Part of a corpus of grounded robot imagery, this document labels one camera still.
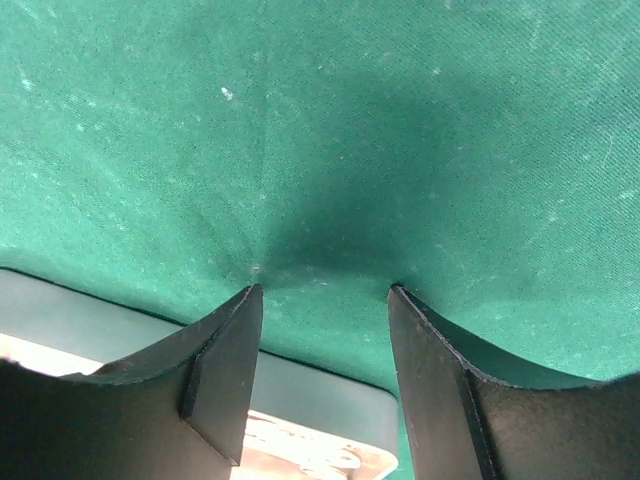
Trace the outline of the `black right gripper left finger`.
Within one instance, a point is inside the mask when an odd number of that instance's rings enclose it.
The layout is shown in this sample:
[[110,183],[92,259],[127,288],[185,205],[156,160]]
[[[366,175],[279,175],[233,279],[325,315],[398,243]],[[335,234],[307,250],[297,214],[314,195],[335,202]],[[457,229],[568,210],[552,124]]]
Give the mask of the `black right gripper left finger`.
[[1,364],[5,479],[227,479],[241,462],[263,292],[89,375]]

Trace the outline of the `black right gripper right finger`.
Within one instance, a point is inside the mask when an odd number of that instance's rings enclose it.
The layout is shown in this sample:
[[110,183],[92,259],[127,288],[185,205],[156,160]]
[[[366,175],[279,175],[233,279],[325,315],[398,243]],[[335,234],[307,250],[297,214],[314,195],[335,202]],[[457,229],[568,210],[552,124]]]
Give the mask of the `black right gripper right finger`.
[[639,376],[594,381],[516,356],[394,285],[388,316],[419,479],[635,479]]

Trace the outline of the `white printed sterile packet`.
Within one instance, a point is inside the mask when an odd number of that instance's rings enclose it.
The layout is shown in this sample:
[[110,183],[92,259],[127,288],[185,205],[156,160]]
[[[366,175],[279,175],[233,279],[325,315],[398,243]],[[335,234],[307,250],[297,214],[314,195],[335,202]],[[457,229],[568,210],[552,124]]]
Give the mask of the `white printed sterile packet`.
[[[88,375],[103,364],[52,347],[1,335],[1,357],[49,376]],[[251,410],[242,460],[233,479],[385,479],[398,467],[382,448]]]

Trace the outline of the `stainless steel tray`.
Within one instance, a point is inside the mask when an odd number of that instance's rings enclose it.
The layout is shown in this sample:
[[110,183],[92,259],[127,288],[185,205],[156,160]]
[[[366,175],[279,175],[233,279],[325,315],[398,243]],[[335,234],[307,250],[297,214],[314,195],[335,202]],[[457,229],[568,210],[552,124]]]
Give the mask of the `stainless steel tray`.
[[[103,365],[179,325],[10,270],[1,273],[1,335]],[[381,389],[261,352],[250,410],[377,446],[397,458],[398,406]]]

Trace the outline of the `dark green surgical cloth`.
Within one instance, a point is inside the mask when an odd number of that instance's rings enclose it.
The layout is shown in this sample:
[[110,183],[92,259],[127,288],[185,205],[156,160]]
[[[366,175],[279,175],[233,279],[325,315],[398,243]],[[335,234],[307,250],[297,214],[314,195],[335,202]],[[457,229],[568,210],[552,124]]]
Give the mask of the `dark green surgical cloth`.
[[400,398],[388,294],[639,376],[635,1],[5,1],[1,273]]

